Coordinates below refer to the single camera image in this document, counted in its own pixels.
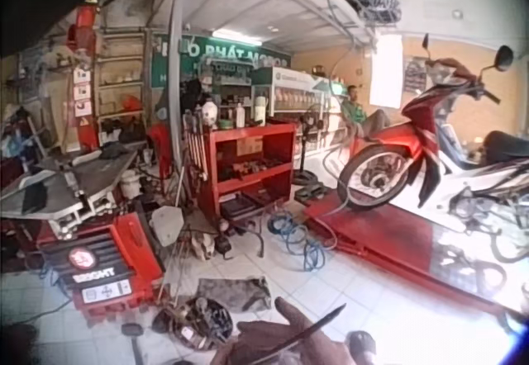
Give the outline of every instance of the bright window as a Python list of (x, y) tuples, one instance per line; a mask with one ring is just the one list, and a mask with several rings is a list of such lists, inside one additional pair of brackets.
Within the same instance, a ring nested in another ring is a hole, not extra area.
[(399, 109), (403, 95), (403, 37), (380, 36), (372, 55), (369, 103)]

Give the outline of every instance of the ceiling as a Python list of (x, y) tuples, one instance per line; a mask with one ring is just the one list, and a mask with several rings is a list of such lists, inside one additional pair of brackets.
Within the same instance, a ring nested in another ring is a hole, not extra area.
[[(168, 30), (173, 0), (150, 0), (149, 14), (137, 1), (130, 14), (132, 0), (119, 1), (108, 8), (109, 27), (147, 24)], [(336, 23), (326, 0), (183, 0), (183, 24), (193, 34), (211, 34), (221, 28), (237, 31), (259, 38), (265, 47), (289, 53), (351, 44), (350, 36), (358, 45), (368, 44), (373, 32), (363, 28), (349, 3), (330, 1), (340, 22), (356, 27), (346, 29)]]

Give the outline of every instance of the motorcycle front wheel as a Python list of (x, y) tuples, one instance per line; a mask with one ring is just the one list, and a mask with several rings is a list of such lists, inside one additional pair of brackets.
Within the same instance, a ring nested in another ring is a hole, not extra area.
[[(358, 210), (382, 206), (404, 189), (409, 172), (402, 168), (408, 158), (403, 146), (372, 145), (361, 150), (341, 171), (338, 196)], [(402, 175), (394, 182), (399, 173)]]

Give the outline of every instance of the green sign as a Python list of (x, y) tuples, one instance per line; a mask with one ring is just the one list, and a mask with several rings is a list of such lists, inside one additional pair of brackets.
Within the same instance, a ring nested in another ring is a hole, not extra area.
[[(260, 62), (265, 66), (290, 66), (290, 55), (267, 50), (262, 47), (245, 45), (235, 41), (220, 40), (203, 36), (183, 36), (183, 46), (187, 49), (180, 54), (180, 79), (196, 77), (198, 66), (204, 56), (223, 59), (248, 60), (257, 68)], [(167, 84), (169, 55), (168, 35), (156, 35), (152, 54), (151, 83), (153, 88), (162, 88)]]

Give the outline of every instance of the metal pole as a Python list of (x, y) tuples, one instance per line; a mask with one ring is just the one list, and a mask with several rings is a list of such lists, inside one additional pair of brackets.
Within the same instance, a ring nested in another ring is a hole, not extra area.
[(182, 6), (183, 0), (173, 0), (171, 17), (169, 21), (169, 74), (167, 77), (167, 90), (169, 97), (169, 126), (171, 129), (171, 142), (173, 144), (174, 165), (182, 171), (182, 149), (180, 122), (180, 53), (179, 46), (182, 39)]

